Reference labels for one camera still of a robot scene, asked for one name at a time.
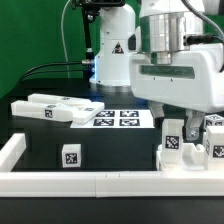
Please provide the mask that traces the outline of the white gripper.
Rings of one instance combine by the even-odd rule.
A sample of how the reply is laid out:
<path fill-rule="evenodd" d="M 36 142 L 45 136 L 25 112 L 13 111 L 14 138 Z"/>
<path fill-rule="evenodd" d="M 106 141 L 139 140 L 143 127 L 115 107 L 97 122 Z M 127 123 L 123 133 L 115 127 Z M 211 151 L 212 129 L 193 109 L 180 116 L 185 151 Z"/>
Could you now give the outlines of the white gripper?
<path fill-rule="evenodd" d="M 223 63 L 222 44 L 192 45 L 174 53 L 170 65 L 153 65 L 147 54 L 136 53 L 129 63 L 131 90 L 135 97 L 150 100 L 155 128 L 165 117 L 162 103 L 186 108 L 186 139 L 195 141 L 205 113 L 224 111 Z"/>

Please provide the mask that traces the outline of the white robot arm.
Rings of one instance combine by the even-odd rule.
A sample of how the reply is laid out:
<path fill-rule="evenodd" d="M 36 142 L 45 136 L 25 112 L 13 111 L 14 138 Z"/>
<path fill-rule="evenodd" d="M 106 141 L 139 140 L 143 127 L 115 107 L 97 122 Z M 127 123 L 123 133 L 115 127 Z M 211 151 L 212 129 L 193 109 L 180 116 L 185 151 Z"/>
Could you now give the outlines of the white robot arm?
<path fill-rule="evenodd" d="M 154 117 L 165 104 L 186 110 L 185 136 L 199 137 L 207 113 L 224 111 L 224 32 L 205 16 L 206 0 L 142 0 L 140 26 L 128 8 L 101 13 L 101 49 L 91 86 L 130 91 Z"/>

